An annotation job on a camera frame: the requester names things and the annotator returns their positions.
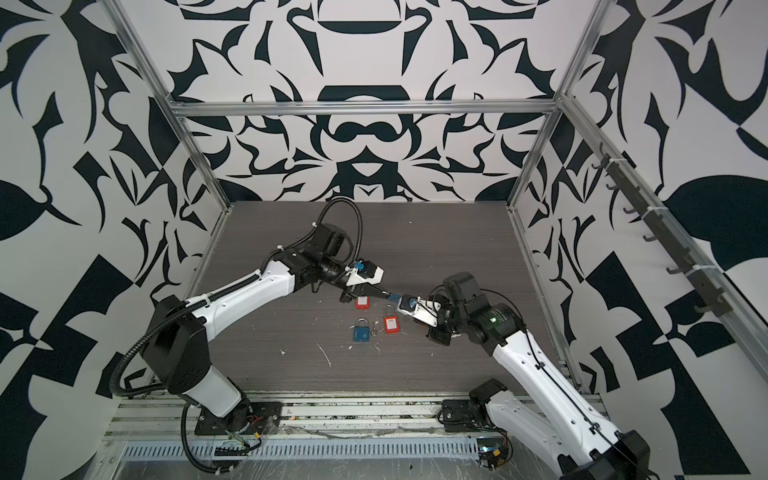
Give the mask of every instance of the blue padlock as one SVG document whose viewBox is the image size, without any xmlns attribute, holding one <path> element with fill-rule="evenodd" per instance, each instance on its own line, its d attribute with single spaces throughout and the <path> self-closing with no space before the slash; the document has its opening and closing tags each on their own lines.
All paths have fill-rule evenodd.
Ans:
<svg viewBox="0 0 768 480">
<path fill-rule="evenodd" d="M 365 326 L 359 326 L 360 322 L 365 322 Z M 371 329 L 368 327 L 368 319 L 358 319 L 355 328 L 352 331 L 353 342 L 368 342 L 371 337 Z"/>
</svg>

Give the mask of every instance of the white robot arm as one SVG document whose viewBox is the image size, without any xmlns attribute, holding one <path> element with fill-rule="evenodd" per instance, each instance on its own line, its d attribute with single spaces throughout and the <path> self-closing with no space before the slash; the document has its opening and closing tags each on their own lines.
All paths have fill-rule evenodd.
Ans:
<svg viewBox="0 0 768 480">
<path fill-rule="evenodd" d="M 645 477 L 650 451 L 642 438 L 622 433 L 589 405 L 541 351 L 516 309 L 491 306 L 467 272 L 448 277 L 438 288 L 445 295 L 403 296 L 398 311 L 427 324 L 427 337 L 443 345 L 450 345 L 453 334 L 465 333 L 520 382 L 546 416 L 491 380 L 470 394 L 475 424 L 513 435 L 563 478 L 591 478 L 577 476 L 590 468 L 618 475 L 608 478 Z M 455 415 L 453 422 L 458 422 Z"/>
</svg>

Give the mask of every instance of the padlock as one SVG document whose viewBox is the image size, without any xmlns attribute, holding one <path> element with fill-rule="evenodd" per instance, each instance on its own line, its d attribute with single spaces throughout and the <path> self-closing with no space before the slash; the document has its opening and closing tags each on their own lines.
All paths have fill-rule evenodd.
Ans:
<svg viewBox="0 0 768 480">
<path fill-rule="evenodd" d="M 371 307 L 371 300 L 367 296 L 358 296 L 355 306 L 358 310 L 367 310 Z"/>
<path fill-rule="evenodd" d="M 365 326 L 359 326 L 360 322 L 365 322 Z M 355 328 L 352 330 L 353 342 L 368 342 L 371 337 L 371 329 L 368 327 L 368 319 L 358 319 Z"/>
<path fill-rule="evenodd" d="M 388 314 L 387 310 L 392 309 L 392 314 Z M 395 307 L 387 305 L 384 307 L 384 330 L 387 333 L 397 333 L 400 331 L 400 324 L 397 321 L 397 313 Z"/>
</svg>

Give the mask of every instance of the red padlock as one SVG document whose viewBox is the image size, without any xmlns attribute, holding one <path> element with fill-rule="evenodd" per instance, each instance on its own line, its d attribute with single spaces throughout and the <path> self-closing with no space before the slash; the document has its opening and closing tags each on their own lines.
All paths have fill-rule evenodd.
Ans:
<svg viewBox="0 0 768 480">
<path fill-rule="evenodd" d="M 358 310 L 367 310 L 371 307 L 371 300 L 367 296 L 358 296 L 355 306 Z"/>
<path fill-rule="evenodd" d="M 392 315 L 388 315 L 386 312 L 389 308 L 392 309 Z M 397 321 L 397 313 L 395 312 L 395 307 L 392 305 L 384 307 L 384 330 L 387 333 L 397 333 L 400 331 L 400 324 Z"/>
</svg>

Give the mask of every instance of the white debris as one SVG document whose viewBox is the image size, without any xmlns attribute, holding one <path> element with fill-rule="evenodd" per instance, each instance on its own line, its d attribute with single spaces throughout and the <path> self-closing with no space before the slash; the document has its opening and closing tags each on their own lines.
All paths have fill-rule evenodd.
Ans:
<svg viewBox="0 0 768 480">
<path fill-rule="evenodd" d="M 319 343 L 315 343 L 315 345 L 317 345 L 317 348 L 319 348 L 319 349 L 320 349 L 320 352 L 323 352 L 323 355 L 326 357 L 326 360 L 328 361 L 328 367 L 330 368 L 330 366 L 331 366 L 331 361 L 330 361 L 330 359 L 328 358 L 328 356 L 326 355 L 326 351 L 325 351 L 325 350 L 323 350 L 322 346 L 320 346 L 320 344 L 319 344 Z"/>
</svg>

